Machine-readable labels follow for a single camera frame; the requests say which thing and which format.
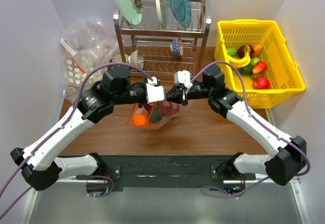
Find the blue patterned bowl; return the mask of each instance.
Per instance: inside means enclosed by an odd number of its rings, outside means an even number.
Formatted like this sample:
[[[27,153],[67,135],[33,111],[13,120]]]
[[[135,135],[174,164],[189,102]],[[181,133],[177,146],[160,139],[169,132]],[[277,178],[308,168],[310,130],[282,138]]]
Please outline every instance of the blue patterned bowl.
[[[183,56],[183,43],[181,38],[175,38],[171,44],[171,51],[179,56]]]

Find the clear plastic bag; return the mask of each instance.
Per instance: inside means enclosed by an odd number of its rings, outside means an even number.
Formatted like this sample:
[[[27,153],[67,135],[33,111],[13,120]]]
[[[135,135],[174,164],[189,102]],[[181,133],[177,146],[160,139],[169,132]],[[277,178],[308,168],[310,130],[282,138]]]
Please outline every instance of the clear plastic bag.
[[[63,32],[61,39],[66,51],[62,59],[65,98],[71,103],[77,98],[81,83],[93,69],[109,63],[118,53],[118,43],[100,21],[80,19]],[[105,69],[93,74],[84,89],[101,80]]]
[[[163,101],[153,103],[152,105],[144,105],[138,109],[138,105],[134,104],[127,124],[140,129],[159,129],[173,117],[180,116],[187,111],[190,104],[182,106],[173,102]]]

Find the green object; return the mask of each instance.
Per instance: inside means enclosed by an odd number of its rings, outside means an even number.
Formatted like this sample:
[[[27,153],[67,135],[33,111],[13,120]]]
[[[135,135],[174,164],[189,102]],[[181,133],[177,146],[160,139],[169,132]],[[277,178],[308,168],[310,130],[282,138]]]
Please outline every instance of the green object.
[[[151,117],[149,119],[149,121],[151,123],[157,123],[160,122],[163,118],[163,114],[161,112],[161,110],[158,107],[153,108]]]
[[[254,57],[254,58],[252,58],[251,60],[250,60],[250,65],[252,65],[252,66],[256,66],[256,64],[258,63],[260,61],[260,59],[258,58],[258,57]]]
[[[235,55],[238,55],[238,51],[235,48],[227,49],[227,55],[230,55],[231,57],[234,57]]]
[[[241,75],[252,75],[253,74],[253,68],[254,66],[249,64],[248,66],[244,67],[244,68],[240,68],[239,72],[241,73]]]

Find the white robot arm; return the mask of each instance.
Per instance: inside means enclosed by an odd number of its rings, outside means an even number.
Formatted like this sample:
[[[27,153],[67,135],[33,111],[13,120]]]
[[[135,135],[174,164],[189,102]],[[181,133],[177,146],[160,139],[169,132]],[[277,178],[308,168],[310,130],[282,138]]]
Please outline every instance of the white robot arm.
[[[33,188],[44,190],[58,179],[69,176],[103,175],[106,165],[96,153],[83,157],[57,156],[77,136],[104,116],[111,114],[114,105],[134,103],[144,105],[164,100],[187,105],[188,100],[208,99],[213,111],[243,128],[268,153],[266,155],[237,153],[216,169],[219,174],[229,177],[245,173],[265,174],[276,183],[286,185],[305,166],[303,157],[279,138],[294,143],[304,153],[306,152],[305,140],[300,136],[292,138],[281,132],[250,108],[249,114],[242,98],[225,87],[224,75],[218,66],[206,69],[203,73],[203,81],[193,84],[190,83],[189,72],[177,72],[175,86],[168,93],[165,93],[156,78],[153,82],[145,80],[131,85],[129,76],[129,70],[124,67],[106,71],[101,82],[82,93],[77,110],[67,124],[61,126],[70,115],[72,108],[34,144],[25,149],[15,148],[11,152],[13,160],[18,165],[30,156],[28,162],[22,167],[22,175]],[[267,127],[257,123],[253,116]],[[35,147],[58,127],[61,130],[47,140],[34,155],[31,155]],[[267,128],[275,131],[279,138],[276,138]]]

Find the metal dish rack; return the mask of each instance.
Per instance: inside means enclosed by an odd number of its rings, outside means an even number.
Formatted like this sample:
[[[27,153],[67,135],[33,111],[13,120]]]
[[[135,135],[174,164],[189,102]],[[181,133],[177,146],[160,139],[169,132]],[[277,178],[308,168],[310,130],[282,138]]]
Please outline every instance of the metal dish rack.
[[[119,11],[113,15],[114,27],[123,62],[124,54],[141,49],[144,52],[143,70],[150,75],[170,79],[177,71],[188,70],[193,75],[200,68],[210,31],[210,0],[189,0],[191,6],[191,24],[183,28],[174,17],[170,2],[166,27],[158,21],[155,0],[142,0],[143,16],[141,23],[128,22]],[[122,35],[130,35],[132,49],[125,52]],[[176,37],[181,37],[184,55],[177,57],[170,44]],[[200,53],[194,57],[199,39],[202,39]]]

